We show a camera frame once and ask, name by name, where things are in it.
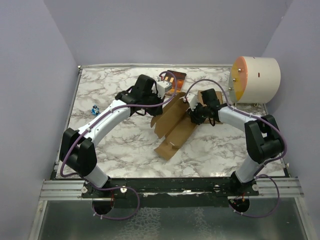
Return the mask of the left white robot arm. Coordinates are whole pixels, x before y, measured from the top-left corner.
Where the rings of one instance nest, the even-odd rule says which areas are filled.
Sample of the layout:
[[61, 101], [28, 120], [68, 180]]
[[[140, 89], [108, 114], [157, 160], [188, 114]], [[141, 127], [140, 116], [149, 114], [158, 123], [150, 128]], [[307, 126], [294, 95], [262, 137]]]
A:
[[113, 128], [141, 109], [151, 116], [161, 115], [165, 93], [171, 88], [170, 82], [139, 75], [133, 86], [119, 92], [91, 122], [77, 130], [69, 127], [64, 131], [59, 160], [92, 183], [97, 196], [106, 197], [111, 190], [107, 182], [110, 178], [98, 167], [96, 147]]

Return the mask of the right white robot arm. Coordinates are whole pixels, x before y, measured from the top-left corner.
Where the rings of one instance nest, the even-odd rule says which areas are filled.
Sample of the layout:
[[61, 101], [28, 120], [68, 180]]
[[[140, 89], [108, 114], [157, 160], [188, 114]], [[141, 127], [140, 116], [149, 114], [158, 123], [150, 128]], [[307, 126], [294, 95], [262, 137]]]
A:
[[228, 124], [245, 134], [247, 157], [242, 165], [231, 174], [230, 191], [240, 196], [247, 191], [255, 176], [267, 160], [285, 151], [285, 143], [275, 118], [272, 115], [255, 116], [235, 109], [227, 103], [221, 104], [216, 91], [211, 88], [201, 92], [202, 102], [192, 93], [187, 93], [183, 101], [189, 104], [187, 114], [192, 123], [201, 125], [209, 120]]

